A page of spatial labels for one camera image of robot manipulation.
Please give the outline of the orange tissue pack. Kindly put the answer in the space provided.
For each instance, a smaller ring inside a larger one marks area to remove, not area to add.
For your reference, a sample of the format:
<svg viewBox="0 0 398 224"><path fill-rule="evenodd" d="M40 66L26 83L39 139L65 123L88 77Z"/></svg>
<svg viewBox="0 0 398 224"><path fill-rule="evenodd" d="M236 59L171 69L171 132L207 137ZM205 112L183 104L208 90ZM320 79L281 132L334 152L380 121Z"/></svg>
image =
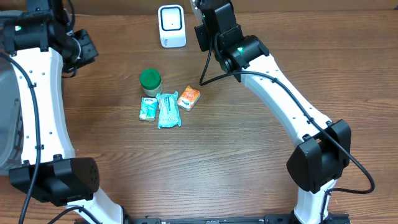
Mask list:
<svg viewBox="0 0 398 224"><path fill-rule="evenodd" d="M177 105L185 111L191 111L200 99L201 93L199 90L187 86L181 96L178 98Z"/></svg>

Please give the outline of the green lid jar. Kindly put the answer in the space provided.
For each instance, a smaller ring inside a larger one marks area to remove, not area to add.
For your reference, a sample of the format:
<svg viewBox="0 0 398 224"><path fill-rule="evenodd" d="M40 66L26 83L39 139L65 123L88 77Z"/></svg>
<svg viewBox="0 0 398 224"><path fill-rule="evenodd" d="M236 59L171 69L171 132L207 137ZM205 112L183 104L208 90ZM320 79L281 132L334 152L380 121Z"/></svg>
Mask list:
<svg viewBox="0 0 398 224"><path fill-rule="evenodd" d="M144 93L149 97L156 97L164 90L160 73L154 68L143 70L139 79Z"/></svg>

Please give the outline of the small teal tissue pack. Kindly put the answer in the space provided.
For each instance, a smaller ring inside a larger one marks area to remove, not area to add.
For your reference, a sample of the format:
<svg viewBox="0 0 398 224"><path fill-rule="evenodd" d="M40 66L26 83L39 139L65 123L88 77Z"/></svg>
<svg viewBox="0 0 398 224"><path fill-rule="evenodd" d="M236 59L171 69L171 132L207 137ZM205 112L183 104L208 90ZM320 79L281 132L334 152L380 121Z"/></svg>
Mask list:
<svg viewBox="0 0 398 224"><path fill-rule="evenodd" d="M158 101L156 98L142 97L139 119L141 121L155 121Z"/></svg>

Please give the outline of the teal wet wipes pack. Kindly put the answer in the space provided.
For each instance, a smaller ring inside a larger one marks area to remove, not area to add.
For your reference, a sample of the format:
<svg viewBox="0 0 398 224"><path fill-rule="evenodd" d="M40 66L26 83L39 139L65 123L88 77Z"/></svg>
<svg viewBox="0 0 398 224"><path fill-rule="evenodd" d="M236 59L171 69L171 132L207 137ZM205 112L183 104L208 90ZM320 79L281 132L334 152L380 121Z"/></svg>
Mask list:
<svg viewBox="0 0 398 224"><path fill-rule="evenodd" d="M158 93L156 99L159 105L158 128L172 128L174 126L181 127L182 120L177 105L178 92L174 93Z"/></svg>

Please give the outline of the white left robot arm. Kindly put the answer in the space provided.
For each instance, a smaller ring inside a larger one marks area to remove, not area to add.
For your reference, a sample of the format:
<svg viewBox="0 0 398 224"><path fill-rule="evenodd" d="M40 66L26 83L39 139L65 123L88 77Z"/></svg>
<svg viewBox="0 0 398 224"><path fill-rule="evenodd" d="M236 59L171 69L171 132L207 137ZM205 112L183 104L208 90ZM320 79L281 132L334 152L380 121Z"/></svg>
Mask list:
<svg viewBox="0 0 398 224"><path fill-rule="evenodd" d="M27 1L5 16L1 58L16 74L24 140L21 166L9 171L13 187L42 203L77 212L87 223L129 223L124 208L100 187L93 158L75 155L63 108L62 78L94 62L98 52L75 13L61 0Z"/></svg>

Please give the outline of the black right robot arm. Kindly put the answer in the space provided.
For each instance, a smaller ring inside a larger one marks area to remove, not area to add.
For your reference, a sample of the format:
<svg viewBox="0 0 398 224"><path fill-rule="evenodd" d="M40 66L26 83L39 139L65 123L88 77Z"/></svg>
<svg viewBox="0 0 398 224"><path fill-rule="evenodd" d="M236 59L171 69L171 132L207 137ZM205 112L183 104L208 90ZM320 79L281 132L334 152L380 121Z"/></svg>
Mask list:
<svg viewBox="0 0 398 224"><path fill-rule="evenodd" d="M263 223L349 223L348 215L327 210L330 194L349 165L351 129L313 107L279 70L255 35L243 35L231 1L190 2L201 51L214 56L227 75L257 95L286 130L294 151L287 170L298 186L289 214L268 214Z"/></svg>

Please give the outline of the white barcode scanner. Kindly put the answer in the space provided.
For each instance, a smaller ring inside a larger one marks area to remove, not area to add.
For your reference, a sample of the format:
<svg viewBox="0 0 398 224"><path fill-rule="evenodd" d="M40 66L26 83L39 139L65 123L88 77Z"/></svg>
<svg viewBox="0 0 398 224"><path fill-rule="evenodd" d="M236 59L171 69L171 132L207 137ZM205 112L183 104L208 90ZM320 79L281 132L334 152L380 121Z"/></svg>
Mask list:
<svg viewBox="0 0 398 224"><path fill-rule="evenodd" d="M160 43L163 48L186 46L185 16L178 4L160 6L158 9Z"/></svg>

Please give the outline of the grey plastic basket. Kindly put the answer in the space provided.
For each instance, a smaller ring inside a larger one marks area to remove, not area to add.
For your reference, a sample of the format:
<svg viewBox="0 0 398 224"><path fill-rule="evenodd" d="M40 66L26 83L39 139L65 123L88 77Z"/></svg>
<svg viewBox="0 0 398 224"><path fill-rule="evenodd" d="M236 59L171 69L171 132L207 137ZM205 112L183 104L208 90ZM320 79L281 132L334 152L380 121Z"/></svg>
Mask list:
<svg viewBox="0 0 398 224"><path fill-rule="evenodd" d="M16 74L10 62L1 59L1 175L21 166L23 125Z"/></svg>

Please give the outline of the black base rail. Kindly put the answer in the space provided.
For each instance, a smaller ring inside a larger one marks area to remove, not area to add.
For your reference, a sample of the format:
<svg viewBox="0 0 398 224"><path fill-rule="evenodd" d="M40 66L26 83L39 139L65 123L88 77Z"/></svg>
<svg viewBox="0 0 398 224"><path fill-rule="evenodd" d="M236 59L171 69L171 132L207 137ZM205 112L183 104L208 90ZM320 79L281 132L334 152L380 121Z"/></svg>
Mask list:
<svg viewBox="0 0 398 224"><path fill-rule="evenodd" d="M130 224L288 224L300 223L292 215L265 215L264 217L207 218L207 219L169 219L141 218L130 219Z"/></svg>

